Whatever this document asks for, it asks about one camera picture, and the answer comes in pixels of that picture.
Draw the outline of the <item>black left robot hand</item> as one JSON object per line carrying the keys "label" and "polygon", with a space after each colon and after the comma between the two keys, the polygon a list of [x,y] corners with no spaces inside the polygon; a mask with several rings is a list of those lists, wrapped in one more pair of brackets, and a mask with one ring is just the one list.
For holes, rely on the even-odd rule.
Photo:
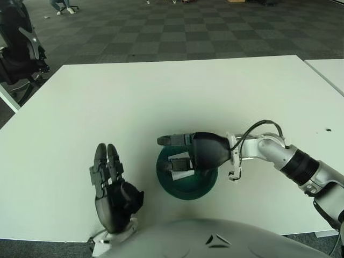
{"label": "black left robot hand", "polygon": [[110,234],[123,232],[143,206],[144,192],[123,178],[124,167],[113,144],[99,143],[89,172],[100,223]]}

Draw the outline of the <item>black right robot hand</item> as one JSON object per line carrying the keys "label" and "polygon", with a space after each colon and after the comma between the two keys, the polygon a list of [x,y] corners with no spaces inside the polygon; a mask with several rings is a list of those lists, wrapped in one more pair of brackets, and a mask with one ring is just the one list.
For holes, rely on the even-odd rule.
{"label": "black right robot hand", "polygon": [[208,171],[220,167],[231,159],[229,140],[214,133],[196,132],[164,135],[157,138],[157,144],[164,147],[185,147],[185,157],[158,161],[157,167],[164,172],[190,170]]}

